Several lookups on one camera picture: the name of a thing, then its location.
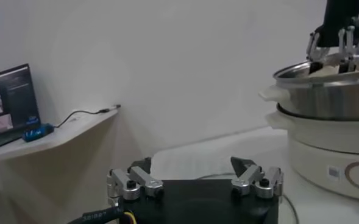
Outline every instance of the white cooker base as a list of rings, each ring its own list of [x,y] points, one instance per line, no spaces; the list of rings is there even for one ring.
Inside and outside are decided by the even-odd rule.
[[[317,149],[289,138],[291,166],[320,187],[359,199],[359,155]]]
[[[266,116],[274,129],[287,130],[299,142],[338,152],[359,154],[359,122],[318,121],[276,111]]]

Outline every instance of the cable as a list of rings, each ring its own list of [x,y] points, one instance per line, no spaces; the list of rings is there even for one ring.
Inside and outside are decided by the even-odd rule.
[[[102,113],[107,113],[107,112],[109,112],[110,110],[118,109],[118,108],[120,108],[120,107],[121,107],[121,105],[120,105],[120,104],[117,104],[117,105],[115,105],[115,107],[114,107],[113,109],[111,109],[111,108],[106,108],[106,109],[101,109],[101,110],[96,111],[96,112],[90,112],[90,111],[85,111],[85,110],[76,110],[76,111],[73,111],[72,113],[70,113],[70,114],[66,117],[66,119],[64,119],[61,123],[59,123],[58,125],[54,126],[54,128],[60,128],[65,122],[68,121],[68,119],[69,119],[72,115],[74,115],[74,114],[76,114],[76,113],[102,114]]]
[[[223,175],[236,175],[236,174],[235,173],[210,174],[210,175],[205,175],[205,176],[196,178],[196,180],[202,180],[205,178],[218,177],[218,176],[223,176]],[[295,223],[300,224],[299,215],[297,213],[296,207],[294,206],[293,202],[290,200],[290,198],[286,194],[283,194],[282,197],[288,202],[288,205],[293,213]]]
[[[124,214],[131,219],[132,224],[137,224],[136,218],[135,218],[135,216],[133,215],[133,213],[131,213],[131,212],[124,212]]]
[[[97,224],[107,223],[116,220],[124,215],[124,210],[120,207],[111,207],[103,210],[85,212],[81,217],[68,224]]]
[[[299,215],[297,213],[296,207],[294,206],[293,202],[290,200],[290,198],[286,194],[283,194],[282,197],[288,202],[289,207],[293,213],[296,224],[300,224]]]
[[[199,177],[196,180],[202,180],[202,179],[206,179],[206,178],[218,177],[218,176],[224,176],[224,175],[236,175],[236,174],[234,174],[234,173],[210,174],[210,175],[205,175],[205,176]]]

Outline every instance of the bolt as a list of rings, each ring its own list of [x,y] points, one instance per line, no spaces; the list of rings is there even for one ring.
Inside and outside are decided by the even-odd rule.
[[[136,181],[134,180],[129,180],[128,182],[126,182],[126,188],[128,189],[134,189],[136,188]]]
[[[260,185],[261,187],[268,187],[269,184],[270,184],[269,180],[267,180],[267,179],[265,179],[265,178],[259,181],[259,185]]]

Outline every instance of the white shelf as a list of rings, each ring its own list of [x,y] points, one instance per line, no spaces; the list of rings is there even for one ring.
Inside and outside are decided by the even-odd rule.
[[[70,119],[53,133],[32,142],[24,142],[22,139],[0,147],[0,161],[53,149],[78,137],[82,133],[97,126],[117,114],[118,110],[97,115],[85,115],[77,120]]]

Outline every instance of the robotic arm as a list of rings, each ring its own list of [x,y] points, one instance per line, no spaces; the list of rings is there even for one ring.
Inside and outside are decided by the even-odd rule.
[[[327,0],[323,25],[310,35],[307,58],[319,61],[330,47],[339,47],[341,63],[354,70],[359,63],[359,0]]]

